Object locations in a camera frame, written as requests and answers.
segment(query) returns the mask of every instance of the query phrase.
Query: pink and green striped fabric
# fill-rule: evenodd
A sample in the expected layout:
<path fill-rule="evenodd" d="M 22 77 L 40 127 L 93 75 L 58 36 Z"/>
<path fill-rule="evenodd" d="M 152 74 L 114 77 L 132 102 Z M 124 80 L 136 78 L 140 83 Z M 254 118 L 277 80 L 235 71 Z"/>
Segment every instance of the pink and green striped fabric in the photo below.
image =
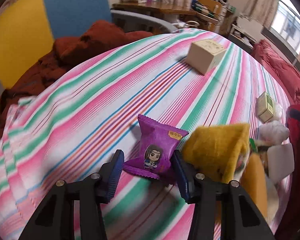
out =
<path fill-rule="evenodd" d="M 205 76 L 184 61 L 191 43 L 203 39 L 227 48 Z M 116 149 L 126 160 L 136 156 L 138 114 L 190 133 L 200 125 L 249 122 L 250 136 L 257 138 L 256 102 L 263 91 L 286 111 L 284 91 L 256 60 L 227 39 L 197 29 L 149 37 L 81 63 L 38 97 L 24 98 L 9 110 L 0 141 L 0 236 L 18 239 L 58 179 L 82 180 Z M 273 231 L 289 190 L 287 177 L 278 185 Z M 78 203 L 75 207 L 80 239 Z M 125 172 L 115 197 L 102 206 L 109 240 L 187 239 L 193 211 L 175 186 Z M 219 236 L 216 225 L 215 239 Z"/>

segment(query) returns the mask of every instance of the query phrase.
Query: metal screw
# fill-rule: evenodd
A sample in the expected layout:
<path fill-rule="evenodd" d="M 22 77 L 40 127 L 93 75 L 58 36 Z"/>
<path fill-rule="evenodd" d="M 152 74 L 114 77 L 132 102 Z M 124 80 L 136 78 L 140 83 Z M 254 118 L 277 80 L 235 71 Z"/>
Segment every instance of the metal screw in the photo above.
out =
<path fill-rule="evenodd" d="M 202 174 L 202 173 L 197 173 L 197 174 L 195 175 L 195 177 L 196 177 L 197 179 L 204 179 L 204 178 L 205 178 L 204 174 Z"/>
<path fill-rule="evenodd" d="M 100 174 L 97 173 L 97 172 L 95 172 L 95 173 L 92 173 L 92 174 L 90 175 L 90 177 L 91 177 L 91 179 L 99 179 L 99 178 L 100 178 Z"/>
<path fill-rule="evenodd" d="M 60 180 L 58 180 L 58 181 L 56 182 L 57 187 L 61 187 L 61 186 L 63 186 L 64 184 L 65 184 L 65 181 L 62 180 L 62 179 L 60 179 Z"/>
<path fill-rule="evenodd" d="M 231 184 L 232 187 L 239 187 L 239 185 L 240 185 L 240 183 L 237 182 L 236 180 L 232 180 L 232 181 L 230 182 L 230 184 Z"/>

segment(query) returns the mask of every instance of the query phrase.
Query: yellow fabric bag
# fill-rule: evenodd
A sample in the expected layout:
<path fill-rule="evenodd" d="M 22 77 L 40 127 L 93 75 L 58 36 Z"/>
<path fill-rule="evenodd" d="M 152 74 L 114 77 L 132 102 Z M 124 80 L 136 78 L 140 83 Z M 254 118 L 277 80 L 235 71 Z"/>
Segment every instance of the yellow fabric bag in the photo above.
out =
<path fill-rule="evenodd" d="M 185 142 L 183 158 L 212 180 L 228 183 L 239 155 L 249 154 L 249 128 L 248 123 L 200 126 Z"/>

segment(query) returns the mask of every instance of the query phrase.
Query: brown blanket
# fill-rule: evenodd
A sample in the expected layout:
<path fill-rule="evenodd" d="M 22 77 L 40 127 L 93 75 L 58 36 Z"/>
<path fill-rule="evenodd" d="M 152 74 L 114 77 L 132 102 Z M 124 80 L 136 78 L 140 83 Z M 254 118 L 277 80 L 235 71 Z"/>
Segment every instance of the brown blanket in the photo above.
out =
<path fill-rule="evenodd" d="M 149 36 L 152 34 L 144 31 L 124 33 L 116 25 L 100 20 L 81 37 L 57 39 L 52 51 L 40 58 L 11 89 L 6 89 L 0 96 L 0 139 L 9 107 L 18 104 L 21 97 L 39 95 L 63 74 L 91 57 Z"/>

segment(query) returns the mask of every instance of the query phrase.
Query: yellow label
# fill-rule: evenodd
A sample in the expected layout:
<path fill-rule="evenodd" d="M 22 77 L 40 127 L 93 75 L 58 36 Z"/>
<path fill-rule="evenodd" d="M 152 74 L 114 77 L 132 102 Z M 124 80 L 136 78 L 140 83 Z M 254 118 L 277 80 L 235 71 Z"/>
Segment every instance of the yellow label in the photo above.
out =
<path fill-rule="evenodd" d="M 173 132 L 173 131 L 169 131 L 168 135 L 173 139 L 177 139 L 178 141 L 180 141 L 182 138 L 181 134 L 179 134 L 177 132 Z"/>
<path fill-rule="evenodd" d="M 205 49 L 206 51 L 208 51 L 210 54 L 216 54 L 225 49 L 222 45 L 210 39 L 197 41 L 196 44 L 199 45 L 201 48 Z"/>
<path fill-rule="evenodd" d="M 269 109 L 269 112 L 270 113 L 273 113 L 274 111 L 273 111 L 273 108 L 272 108 L 272 106 L 270 105 L 270 104 L 268 104 L 268 109 Z"/>

